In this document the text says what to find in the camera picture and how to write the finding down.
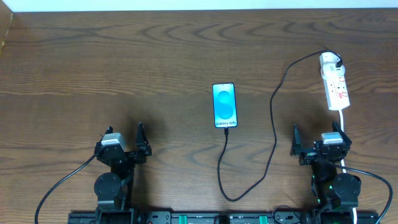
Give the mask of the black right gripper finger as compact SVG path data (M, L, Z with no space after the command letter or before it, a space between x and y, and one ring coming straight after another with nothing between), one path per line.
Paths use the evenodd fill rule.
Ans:
M293 128L293 138L292 138L292 145L290 148L290 155L297 156L302 152L302 142L300 138L300 133L297 125L294 125Z
M332 122L332 130L333 130L333 132L336 132L336 133L340 133L340 134L344 133L344 131L341 129L341 127L337 121Z

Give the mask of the blue Galaxy smartphone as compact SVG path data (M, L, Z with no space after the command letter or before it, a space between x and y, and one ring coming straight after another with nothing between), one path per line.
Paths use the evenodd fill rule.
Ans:
M238 125L234 83L212 86L215 128L235 128Z

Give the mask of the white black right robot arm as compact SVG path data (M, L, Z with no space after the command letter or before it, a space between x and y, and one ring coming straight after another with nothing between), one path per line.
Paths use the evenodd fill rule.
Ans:
M294 125L290 155L298 156L301 166L312 169L312 190L319 207L308 214L308 223L353 223L353 209L358 206L361 179L349 173L339 173L338 163L352 144L339 124L332 122L333 131L323 133L312 147L304 147L298 126Z

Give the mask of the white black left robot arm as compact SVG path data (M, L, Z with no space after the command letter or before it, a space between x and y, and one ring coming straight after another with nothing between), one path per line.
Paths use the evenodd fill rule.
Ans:
M110 167L94 184L97 196L95 223L145 223L146 218L131 205L131 189L134 183L134 169L144 164L152 155L152 148L144 132L144 125L138 124L135 151L126 151L121 133L109 127L96 143L94 156Z

